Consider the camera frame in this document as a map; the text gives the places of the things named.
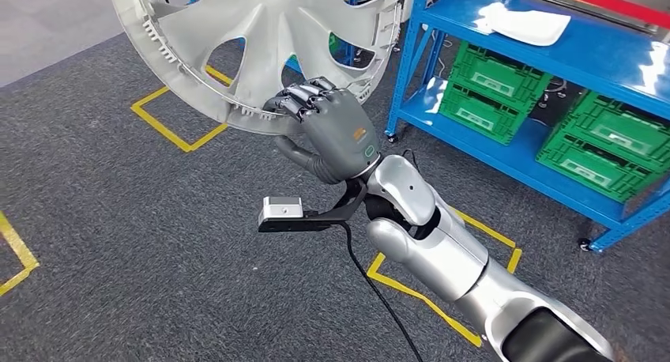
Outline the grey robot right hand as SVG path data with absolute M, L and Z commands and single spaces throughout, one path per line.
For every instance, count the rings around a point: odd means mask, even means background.
M 286 136 L 275 143 L 290 161 L 326 184 L 338 184 L 364 174 L 381 158 L 375 128 L 356 97 L 325 77 L 289 85 L 268 99 L 263 108 L 294 119 L 315 153 Z

